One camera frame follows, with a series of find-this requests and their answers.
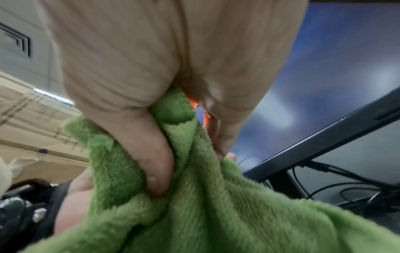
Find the ceiling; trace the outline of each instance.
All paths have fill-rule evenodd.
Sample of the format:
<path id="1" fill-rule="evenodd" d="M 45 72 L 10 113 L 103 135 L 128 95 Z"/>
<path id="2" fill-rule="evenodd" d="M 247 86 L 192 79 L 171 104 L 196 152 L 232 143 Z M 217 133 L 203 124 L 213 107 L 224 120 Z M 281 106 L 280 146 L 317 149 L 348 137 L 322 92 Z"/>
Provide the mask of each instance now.
<path id="1" fill-rule="evenodd" d="M 0 71 L 66 98 L 57 59 L 36 13 L 35 1 L 0 0 L 0 25 L 26 36 L 30 42 L 30 56 L 22 55 L 14 50 L 18 49 L 15 41 L 7 40 L 9 37 L 1 34 Z"/>

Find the green cloth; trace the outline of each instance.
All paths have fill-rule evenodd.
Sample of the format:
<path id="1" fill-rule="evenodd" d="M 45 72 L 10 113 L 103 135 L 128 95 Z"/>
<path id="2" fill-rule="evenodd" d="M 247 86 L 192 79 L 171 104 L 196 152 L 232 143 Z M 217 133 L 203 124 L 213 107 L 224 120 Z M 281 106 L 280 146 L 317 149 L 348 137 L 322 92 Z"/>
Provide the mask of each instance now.
<path id="1" fill-rule="evenodd" d="M 90 150 L 94 193 L 82 225 L 28 253 L 394 253 L 400 239 L 328 204 L 290 200 L 217 161 L 183 93 L 151 108 L 175 154 L 173 183 L 150 198 L 137 164 L 112 136 L 78 117 L 66 130 Z"/>

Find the fingernail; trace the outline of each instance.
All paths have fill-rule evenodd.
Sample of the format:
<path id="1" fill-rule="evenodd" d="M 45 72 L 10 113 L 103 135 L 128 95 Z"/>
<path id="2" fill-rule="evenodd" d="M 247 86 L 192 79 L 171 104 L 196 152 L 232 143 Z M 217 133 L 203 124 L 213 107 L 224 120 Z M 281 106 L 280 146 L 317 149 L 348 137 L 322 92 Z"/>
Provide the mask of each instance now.
<path id="1" fill-rule="evenodd" d="M 147 189 L 153 194 L 158 193 L 159 185 L 158 185 L 158 180 L 156 177 L 154 177 L 154 176 L 147 177 Z"/>

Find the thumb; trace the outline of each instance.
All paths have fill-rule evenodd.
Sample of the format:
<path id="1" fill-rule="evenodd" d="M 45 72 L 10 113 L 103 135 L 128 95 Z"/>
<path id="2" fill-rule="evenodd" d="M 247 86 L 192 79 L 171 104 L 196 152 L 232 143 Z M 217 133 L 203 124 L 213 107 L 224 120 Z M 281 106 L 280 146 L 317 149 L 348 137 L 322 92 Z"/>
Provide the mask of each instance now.
<path id="1" fill-rule="evenodd" d="M 146 174 L 150 193 L 164 194 L 172 180 L 174 158 L 167 139 L 148 110 L 126 109 L 99 125 L 137 161 Z"/>

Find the finger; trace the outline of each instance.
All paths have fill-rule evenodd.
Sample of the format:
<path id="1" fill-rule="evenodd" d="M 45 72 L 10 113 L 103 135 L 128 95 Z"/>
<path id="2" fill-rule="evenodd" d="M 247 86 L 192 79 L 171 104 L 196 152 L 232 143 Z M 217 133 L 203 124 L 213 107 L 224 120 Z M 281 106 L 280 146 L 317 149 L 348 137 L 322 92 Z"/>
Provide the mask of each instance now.
<path id="1" fill-rule="evenodd" d="M 146 109 L 126 110 L 101 125 L 145 172 L 151 194 L 164 194 L 172 179 L 174 159 L 167 139 Z"/>
<path id="2" fill-rule="evenodd" d="M 239 134 L 243 122 L 240 123 L 225 123 L 219 122 L 218 130 L 212 141 L 215 153 L 219 161 L 222 161 L 228 154 L 230 148 L 235 142 L 236 136 Z"/>
<path id="3" fill-rule="evenodd" d="M 237 158 L 236 158 L 236 155 L 234 154 L 234 153 L 228 153 L 227 155 L 226 155 L 226 158 L 228 158 L 229 160 L 232 160 L 232 161 L 234 161 L 234 162 L 237 162 Z"/>
<path id="4" fill-rule="evenodd" d="M 204 111 L 203 123 L 203 128 L 207 131 L 210 139 L 213 140 L 218 129 L 218 120 Z"/>

